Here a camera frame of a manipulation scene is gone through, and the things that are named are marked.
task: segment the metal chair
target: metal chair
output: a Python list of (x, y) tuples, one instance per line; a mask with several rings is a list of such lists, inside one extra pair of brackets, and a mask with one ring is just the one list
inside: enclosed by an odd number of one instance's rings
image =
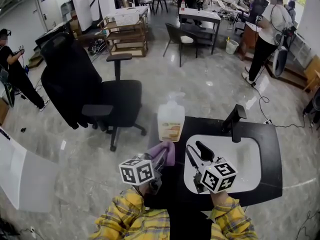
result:
[(188, 31), (182, 30), (172, 24), (166, 23), (166, 29), (169, 34), (169, 42), (166, 45), (163, 57), (166, 55), (167, 49), (171, 43), (179, 44), (179, 66), (181, 67), (181, 53), (183, 45), (195, 45), (195, 57), (198, 58), (198, 40), (197, 36)]

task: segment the white shirt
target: white shirt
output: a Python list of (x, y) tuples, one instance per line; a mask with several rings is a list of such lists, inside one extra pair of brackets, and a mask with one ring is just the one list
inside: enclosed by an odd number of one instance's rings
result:
[(265, 10), (262, 14), (262, 16), (270, 22), (271, 27), (263, 28), (259, 32), (259, 36), (264, 41), (268, 42), (271, 45), (276, 45), (276, 42), (274, 41), (275, 34), (281, 33), (282, 30), (286, 26), (286, 21), (283, 16), (284, 11), (280, 7), (283, 7), (283, 6), (280, 4), (277, 4), (276, 6), (274, 4), (269, 4), (265, 8)]

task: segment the black countertop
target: black countertop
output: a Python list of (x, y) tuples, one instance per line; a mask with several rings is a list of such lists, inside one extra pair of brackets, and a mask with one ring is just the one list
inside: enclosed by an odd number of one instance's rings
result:
[[(200, 211), (213, 209), (209, 194), (195, 194), (185, 185), (184, 167), (186, 143), (193, 135), (231, 136), (222, 134), (223, 120), (185, 117), (179, 142), (175, 142), (175, 166), (165, 167), (162, 171), (162, 186), (157, 195), (146, 195), (144, 204), (155, 209), (168, 209), (176, 206), (191, 206)], [(254, 139), (259, 146), (261, 161), (261, 180), (259, 185), (245, 192), (230, 193), (240, 205), (250, 206), (282, 196), (282, 164), (276, 128), (273, 125), (241, 121), (237, 131), (243, 138)], [(160, 143), (157, 116), (154, 117), (150, 130), (148, 147)]]

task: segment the trash bin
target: trash bin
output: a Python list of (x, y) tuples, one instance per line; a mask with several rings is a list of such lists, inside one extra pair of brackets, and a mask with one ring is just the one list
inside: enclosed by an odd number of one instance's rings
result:
[(236, 41), (233, 41), (233, 40), (227, 40), (226, 41), (226, 47), (225, 47), (225, 51), (228, 53), (228, 54), (234, 54), (237, 47), (239, 46), (239, 44), (236, 42)]

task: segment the white cushion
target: white cushion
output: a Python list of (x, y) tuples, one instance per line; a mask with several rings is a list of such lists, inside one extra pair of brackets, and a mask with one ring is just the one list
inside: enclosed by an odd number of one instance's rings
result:
[(186, 35), (181, 36), (180, 39), (183, 44), (192, 44), (194, 42), (194, 40), (191, 37)]

